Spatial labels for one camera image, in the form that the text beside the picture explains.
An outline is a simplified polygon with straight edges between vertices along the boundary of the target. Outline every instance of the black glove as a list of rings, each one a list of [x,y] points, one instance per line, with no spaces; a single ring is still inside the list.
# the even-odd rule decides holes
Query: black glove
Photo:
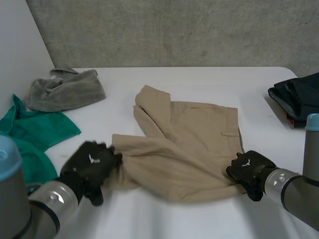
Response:
[[[101,185],[121,163],[122,155],[114,155],[113,147],[87,141],[65,163],[60,177],[76,175],[81,178],[84,196],[94,206],[100,206],[103,204]]]
[[[246,189],[251,200],[260,201],[263,197],[264,182],[261,183],[258,176],[263,169],[275,169],[276,165],[255,151],[238,153],[237,156],[226,169],[227,174]]]

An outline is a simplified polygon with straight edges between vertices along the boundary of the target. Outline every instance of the beige trousers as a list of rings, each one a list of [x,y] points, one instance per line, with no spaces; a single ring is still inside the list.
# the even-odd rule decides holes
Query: beige trousers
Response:
[[[177,202],[207,202],[244,193],[226,174],[242,152],[237,109],[171,102],[170,94],[144,86],[134,117],[147,137],[113,135],[123,165],[109,185],[143,186]]]

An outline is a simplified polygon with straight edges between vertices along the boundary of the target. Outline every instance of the green cloth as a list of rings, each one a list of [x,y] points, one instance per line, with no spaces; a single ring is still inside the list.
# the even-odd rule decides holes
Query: green cloth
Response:
[[[43,184],[57,177],[53,164],[44,152],[81,131],[61,112],[28,112],[16,95],[12,98],[14,105],[0,120],[0,134],[16,142],[23,158],[26,183]]]

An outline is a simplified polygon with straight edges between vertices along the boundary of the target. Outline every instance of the gray wall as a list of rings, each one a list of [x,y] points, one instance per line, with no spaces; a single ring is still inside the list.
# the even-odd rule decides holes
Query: gray wall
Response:
[[[0,119],[23,98],[31,82],[48,78],[50,59],[30,10],[23,0],[0,0]]]
[[[319,71],[319,0],[28,0],[54,64]]]

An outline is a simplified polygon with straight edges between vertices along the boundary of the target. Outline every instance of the glove logo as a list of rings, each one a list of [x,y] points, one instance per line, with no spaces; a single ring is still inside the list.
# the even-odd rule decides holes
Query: glove logo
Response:
[[[248,163],[241,165],[242,167],[250,166],[250,159],[248,159]]]
[[[90,154],[89,154],[89,158],[90,158],[91,164],[92,164],[92,163],[99,163],[99,162],[100,162],[99,159],[94,159],[94,158],[92,158]]]

